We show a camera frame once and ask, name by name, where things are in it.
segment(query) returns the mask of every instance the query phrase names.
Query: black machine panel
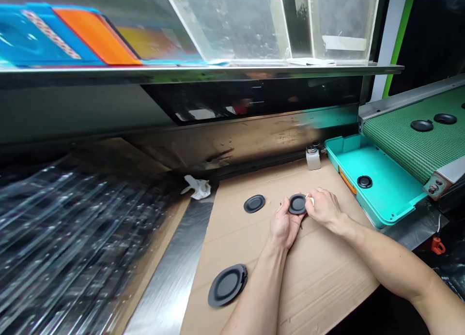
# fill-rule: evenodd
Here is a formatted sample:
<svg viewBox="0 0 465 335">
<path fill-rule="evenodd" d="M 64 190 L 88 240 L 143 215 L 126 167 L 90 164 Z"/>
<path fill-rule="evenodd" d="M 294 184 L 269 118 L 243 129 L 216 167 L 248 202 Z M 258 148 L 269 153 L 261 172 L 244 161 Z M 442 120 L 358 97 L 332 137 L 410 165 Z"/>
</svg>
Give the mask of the black machine panel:
<svg viewBox="0 0 465 335">
<path fill-rule="evenodd" d="M 465 0 L 414 0 L 389 96 L 465 72 Z"/>
<path fill-rule="evenodd" d="M 356 104 L 362 76 L 142 85 L 179 125 Z"/>
</svg>

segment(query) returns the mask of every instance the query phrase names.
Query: green conveyor belt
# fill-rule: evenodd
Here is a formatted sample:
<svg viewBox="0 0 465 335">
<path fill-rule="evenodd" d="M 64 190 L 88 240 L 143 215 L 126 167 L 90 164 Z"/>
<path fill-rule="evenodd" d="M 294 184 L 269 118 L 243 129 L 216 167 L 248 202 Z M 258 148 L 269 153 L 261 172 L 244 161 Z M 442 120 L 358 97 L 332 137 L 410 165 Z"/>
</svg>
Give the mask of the green conveyor belt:
<svg viewBox="0 0 465 335">
<path fill-rule="evenodd" d="M 421 184 L 434 171 L 465 155 L 465 87 L 425 99 L 365 122 L 363 134 L 386 152 Z M 438 113 L 457 117 L 446 125 L 434 121 Z M 414 120 L 431 120 L 434 128 L 418 132 Z"/>
</svg>

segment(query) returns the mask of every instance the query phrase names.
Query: black rubber gasket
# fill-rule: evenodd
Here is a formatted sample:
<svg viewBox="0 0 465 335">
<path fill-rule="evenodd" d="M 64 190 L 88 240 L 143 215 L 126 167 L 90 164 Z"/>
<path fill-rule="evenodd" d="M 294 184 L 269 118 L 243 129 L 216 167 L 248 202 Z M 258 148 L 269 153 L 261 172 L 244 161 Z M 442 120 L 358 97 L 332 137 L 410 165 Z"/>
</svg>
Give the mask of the black rubber gasket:
<svg viewBox="0 0 465 335">
<path fill-rule="evenodd" d="M 264 205 L 265 197 L 263 197 L 262 195 L 255 195 L 244 202 L 244 210 L 247 213 L 254 213 L 263 208 Z"/>
<path fill-rule="evenodd" d="M 442 124 L 454 124 L 457 122 L 457 117 L 450 114 L 437 114 L 434 116 L 434 120 Z"/>
<path fill-rule="evenodd" d="M 428 132 L 433 130 L 433 122 L 424 120 L 412 121 L 412 123 L 410 123 L 410 127 L 419 132 Z"/>
<path fill-rule="evenodd" d="M 303 214 L 305 213 L 305 195 L 295 194 L 289 198 L 291 205 L 289 206 L 289 212 L 292 214 Z"/>
<path fill-rule="evenodd" d="M 237 264 L 221 271 L 214 279 L 208 292 L 208 304 L 221 307 L 231 303 L 247 283 L 247 267 Z"/>
<path fill-rule="evenodd" d="M 370 188 L 373 186 L 373 180 L 368 175 L 362 175 L 357 179 L 357 185 L 360 188 Z"/>
</svg>

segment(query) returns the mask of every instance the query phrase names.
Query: metal shelf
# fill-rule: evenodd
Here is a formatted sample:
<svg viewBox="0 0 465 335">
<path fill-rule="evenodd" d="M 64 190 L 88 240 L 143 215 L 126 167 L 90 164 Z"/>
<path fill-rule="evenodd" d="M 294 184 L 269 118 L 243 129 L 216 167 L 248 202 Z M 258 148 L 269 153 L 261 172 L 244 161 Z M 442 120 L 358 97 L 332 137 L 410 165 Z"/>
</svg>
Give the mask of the metal shelf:
<svg viewBox="0 0 465 335">
<path fill-rule="evenodd" d="M 249 81 L 399 74 L 404 66 L 377 63 L 337 66 L 203 66 L 40 68 L 0 70 L 0 89 L 183 82 Z"/>
</svg>

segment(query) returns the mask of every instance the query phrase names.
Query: brown cardboard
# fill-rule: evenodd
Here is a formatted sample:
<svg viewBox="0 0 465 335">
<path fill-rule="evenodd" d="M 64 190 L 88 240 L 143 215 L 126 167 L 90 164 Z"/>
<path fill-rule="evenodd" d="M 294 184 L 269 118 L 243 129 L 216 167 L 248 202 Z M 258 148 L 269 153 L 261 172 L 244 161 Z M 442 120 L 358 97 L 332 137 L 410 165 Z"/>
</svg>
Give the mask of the brown cardboard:
<svg viewBox="0 0 465 335">
<path fill-rule="evenodd" d="M 211 283 L 223 269 L 243 263 L 249 273 L 269 234 L 269 222 L 285 196 L 323 187 L 336 194 L 341 209 L 371 227 L 353 194 L 329 160 L 309 171 L 305 160 L 264 169 L 220 183 L 184 318 L 182 335 L 219 334 L 236 303 L 210 308 Z M 256 213 L 244 201 L 263 195 Z M 279 334 L 325 334 L 365 300 L 379 283 L 343 240 L 304 219 L 291 248 L 281 288 Z"/>
<path fill-rule="evenodd" d="M 109 325 L 105 330 L 105 334 L 122 335 L 124 333 L 189 203 L 190 197 L 185 195 L 168 209 L 166 217 L 160 229 L 156 232 L 149 249 L 137 262 L 134 275 L 118 300 L 118 307 L 113 312 L 112 320 L 108 322 Z"/>
</svg>

